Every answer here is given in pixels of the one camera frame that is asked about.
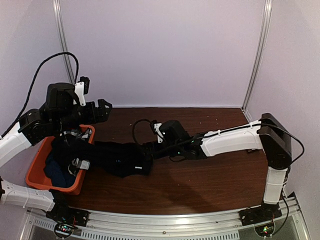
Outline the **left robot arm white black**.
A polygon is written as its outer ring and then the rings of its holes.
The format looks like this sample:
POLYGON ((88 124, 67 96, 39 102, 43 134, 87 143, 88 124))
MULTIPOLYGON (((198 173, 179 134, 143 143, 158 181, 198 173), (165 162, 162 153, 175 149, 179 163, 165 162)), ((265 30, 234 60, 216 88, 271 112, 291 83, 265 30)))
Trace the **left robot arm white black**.
MULTIPOLYGON (((0 164, 4 166, 22 151, 35 146, 46 137, 59 136, 80 125, 92 125, 108 120, 113 105, 104 99, 87 102, 87 81, 72 85, 52 83, 47 88, 45 103, 40 108, 24 112, 0 139, 0 164)), ((61 222, 72 218, 72 211, 49 190, 37 190, 0 180, 0 203, 23 208, 52 211, 61 222)))

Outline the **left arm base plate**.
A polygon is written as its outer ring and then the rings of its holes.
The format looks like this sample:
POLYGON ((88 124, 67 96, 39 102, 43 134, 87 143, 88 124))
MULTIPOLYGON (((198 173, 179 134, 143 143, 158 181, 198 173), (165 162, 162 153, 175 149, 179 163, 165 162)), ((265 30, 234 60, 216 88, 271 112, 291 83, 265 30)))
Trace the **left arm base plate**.
POLYGON ((89 212, 68 206, 55 206, 51 211, 46 211, 45 216, 57 223, 86 227, 89 212))

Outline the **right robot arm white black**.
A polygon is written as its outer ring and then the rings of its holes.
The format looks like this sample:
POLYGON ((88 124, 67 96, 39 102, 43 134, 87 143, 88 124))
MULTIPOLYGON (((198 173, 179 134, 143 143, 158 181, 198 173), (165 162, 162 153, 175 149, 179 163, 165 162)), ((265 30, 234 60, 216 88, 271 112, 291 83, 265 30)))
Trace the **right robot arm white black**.
POLYGON ((259 220, 268 220, 275 212, 287 172, 293 163, 292 137, 270 113, 245 125, 188 134, 177 120, 154 122, 156 141, 142 144, 143 151, 153 159, 181 157, 184 160, 202 160, 216 155, 243 150, 262 150, 268 170, 263 205, 256 210, 259 220))

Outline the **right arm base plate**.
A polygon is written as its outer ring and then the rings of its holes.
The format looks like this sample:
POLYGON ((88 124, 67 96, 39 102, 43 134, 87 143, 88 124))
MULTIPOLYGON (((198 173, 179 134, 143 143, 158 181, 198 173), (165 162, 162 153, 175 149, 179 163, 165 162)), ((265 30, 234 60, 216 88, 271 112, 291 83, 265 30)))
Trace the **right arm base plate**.
POLYGON ((262 222, 272 221, 281 217, 282 211, 278 205, 260 205, 248 207, 238 212, 243 226, 255 225, 262 222))

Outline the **black t-shirt blue logo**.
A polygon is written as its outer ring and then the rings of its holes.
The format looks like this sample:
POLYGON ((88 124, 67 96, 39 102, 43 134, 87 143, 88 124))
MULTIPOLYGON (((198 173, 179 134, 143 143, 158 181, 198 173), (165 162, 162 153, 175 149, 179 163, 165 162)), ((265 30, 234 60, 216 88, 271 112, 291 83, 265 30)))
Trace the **black t-shirt blue logo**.
POLYGON ((96 141, 94 144, 82 140, 71 140, 71 146, 64 143, 63 136, 52 141, 54 160, 63 170, 78 157, 89 161, 89 167, 99 167, 107 173, 125 178, 132 175, 150 174, 153 161, 145 157, 136 143, 117 143, 96 141))

